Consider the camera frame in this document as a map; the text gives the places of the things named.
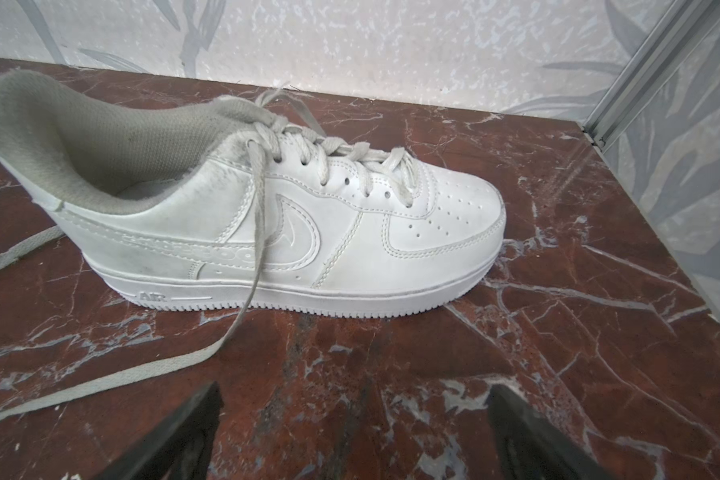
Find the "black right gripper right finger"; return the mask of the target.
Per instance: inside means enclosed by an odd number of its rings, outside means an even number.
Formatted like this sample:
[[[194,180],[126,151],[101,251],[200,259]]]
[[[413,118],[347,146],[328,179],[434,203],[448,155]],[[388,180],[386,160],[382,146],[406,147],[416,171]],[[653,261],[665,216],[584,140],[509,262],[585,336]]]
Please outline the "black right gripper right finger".
[[[611,479],[613,476],[505,385],[495,385],[487,414],[506,479]]]

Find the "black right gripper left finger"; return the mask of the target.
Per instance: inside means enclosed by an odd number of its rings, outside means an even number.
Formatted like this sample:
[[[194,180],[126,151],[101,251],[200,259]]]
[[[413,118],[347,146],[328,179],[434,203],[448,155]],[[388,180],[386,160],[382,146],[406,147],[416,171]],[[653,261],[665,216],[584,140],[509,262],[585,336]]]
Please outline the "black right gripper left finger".
[[[206,479],[222,406],[218,383],[201,387],[95,477]]]

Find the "grey-white shoelace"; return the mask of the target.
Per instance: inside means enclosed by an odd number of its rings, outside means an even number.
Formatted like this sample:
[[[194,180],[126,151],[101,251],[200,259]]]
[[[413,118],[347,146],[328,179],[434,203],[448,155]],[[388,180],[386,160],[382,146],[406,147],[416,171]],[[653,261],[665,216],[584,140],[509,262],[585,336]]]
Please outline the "grey-white shoelace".
[[[96,393],[112,390],[126,385],[152,379],[169,373],[183,370],[199,364],[211,358],[224,343],[233,335],[239,326],[246,310],[248,309],[254,294],[261,272],[267,238],[265,237],[265,164],[272,157],[268,145],[274,141],[273,135],[265,135],[260,141],[249,140],[246,143],[246,155],[252,167],[251,179],[251,209],[253,215],[253,246],[252,253],[252,286],[243,289],[243,301],[239,304],[237,317],[227,329],[226,333],[215,343],[200,350],[184,355],[164,358],[137,365],[129,369],[118,371],[104,377],[100,377],[74,387],[60,390],[54,394],[39,397],[16,407],[0,411],[0,421],[13,416],[24,415],[44,408],[57,406],[81,399]]]

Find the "white leather sneaker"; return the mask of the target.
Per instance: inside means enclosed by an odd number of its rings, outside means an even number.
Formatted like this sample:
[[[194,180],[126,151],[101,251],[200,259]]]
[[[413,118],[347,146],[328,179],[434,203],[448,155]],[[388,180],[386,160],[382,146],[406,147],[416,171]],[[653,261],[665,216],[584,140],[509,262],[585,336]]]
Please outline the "white leather sneaker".
[[[0,76],[0,163],[110,288],[149,308],[389,318],[486,275],[507,216],[492,184],[268,101],[135,109],[17,70]]]

